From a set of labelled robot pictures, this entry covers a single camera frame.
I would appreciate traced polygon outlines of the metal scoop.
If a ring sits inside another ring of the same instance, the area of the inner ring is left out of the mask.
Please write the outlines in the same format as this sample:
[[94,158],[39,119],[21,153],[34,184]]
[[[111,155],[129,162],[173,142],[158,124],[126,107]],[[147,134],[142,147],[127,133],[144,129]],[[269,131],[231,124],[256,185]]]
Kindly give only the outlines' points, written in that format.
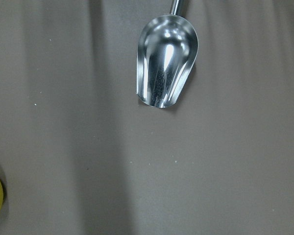
[[136,94],[151,107],[174,105],[195,64],[198,37],[181,15],[183,3],[174,0],[170,12],[146,24],[138,40]]

